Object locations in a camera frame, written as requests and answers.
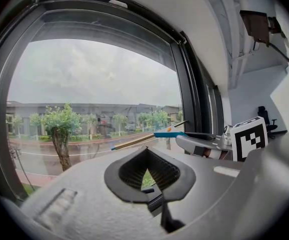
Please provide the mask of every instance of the black office chair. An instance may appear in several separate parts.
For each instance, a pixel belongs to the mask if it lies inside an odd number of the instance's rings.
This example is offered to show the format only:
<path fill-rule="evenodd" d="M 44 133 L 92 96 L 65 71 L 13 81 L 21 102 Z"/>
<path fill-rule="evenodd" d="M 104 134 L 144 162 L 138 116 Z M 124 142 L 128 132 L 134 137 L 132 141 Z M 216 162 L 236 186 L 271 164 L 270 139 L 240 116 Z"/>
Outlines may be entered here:
<path fill-rule="evenodd" d="M 266 132 L 268 134 L 268 138 L 274 139 L 275 136 L 271 131 L 275 130 L 278 128 L 278 125 L 275 125 L 275 121 L 277 119 L 273 119 L 273 124 L 270 124 L 269 116 L 268 116 L 268 111 L 264 106 L 259 106 L 258 107 L 258 116 L 264 118 L 265 122 L 265 127 L 266 127 Z"/>

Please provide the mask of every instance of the window frame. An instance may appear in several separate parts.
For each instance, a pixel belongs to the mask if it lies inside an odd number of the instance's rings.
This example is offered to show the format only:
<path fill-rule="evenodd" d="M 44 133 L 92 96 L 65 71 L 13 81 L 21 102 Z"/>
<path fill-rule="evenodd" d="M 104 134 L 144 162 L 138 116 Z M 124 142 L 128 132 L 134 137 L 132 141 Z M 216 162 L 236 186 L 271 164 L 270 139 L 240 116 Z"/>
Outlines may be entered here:
<path fill-rule="evenodd" d="M 157 14 L 131 0 L 117 0 L 127 4 L 128 8 L 109 1 L 111 0 L 25 0 L 6 16 L 10 19 L 12 15 L 16 15 L 13 20 L 10 23 L 3 21 L 0 25 L 0 29 L 3 29 L 0 33 L 0 194 L 15 203 L 22 202 L 28 194 L 16 174 L 11 157 L 5 155 L 9 153 L 5 124 L 7 96 L 17 63 L 36 33 L 32 30 L 43 26 L 41 16 L 47 11 L 61 8 L 102 10 L 136 23 L 167 41 L 175 60 L 183 117 L 187 121 L 184 130 L 210 131 L 206 127 L 210 122 L 210 115 L 205 108 L 208 97 L 205 90 L 199 87 L 205 86 L 204 79 L 194 49 L 185 33 L 176 31 Z"/>

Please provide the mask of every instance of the sky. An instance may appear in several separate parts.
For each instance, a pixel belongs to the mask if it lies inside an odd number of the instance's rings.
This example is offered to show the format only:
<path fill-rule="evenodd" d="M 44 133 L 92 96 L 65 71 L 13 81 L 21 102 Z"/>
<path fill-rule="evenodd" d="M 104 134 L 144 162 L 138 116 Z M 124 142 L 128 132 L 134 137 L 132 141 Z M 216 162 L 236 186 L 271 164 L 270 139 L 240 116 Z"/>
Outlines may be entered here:
<path fill-rule="evenodd" d="M 181 104 L 175 71 L 130 50 L 78 39 L 29 43 L 13 74 L 7 100 Z"/>

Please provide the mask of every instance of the window glass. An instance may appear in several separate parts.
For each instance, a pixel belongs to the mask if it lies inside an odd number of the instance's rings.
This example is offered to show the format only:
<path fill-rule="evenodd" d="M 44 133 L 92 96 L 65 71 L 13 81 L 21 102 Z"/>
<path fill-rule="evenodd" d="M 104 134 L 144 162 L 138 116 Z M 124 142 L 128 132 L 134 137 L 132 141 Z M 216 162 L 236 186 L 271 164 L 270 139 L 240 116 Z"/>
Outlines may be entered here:
<path fill-rule="evenodd" d="M 183 120 L 175 69 L 122 47 L 81 39 L 29 43 L 6 106 L 10 149 L 18 154 L 12 157 L 28 193 L 70 166 Z M 54 144 L 60 138 L 55 128 L 68 132 L 68 154 Z M 175 139 L 152 138 L 134 147 L 142 145 L 184 152 Z M 144 184 L 154 184 L 148 172 Z"/>

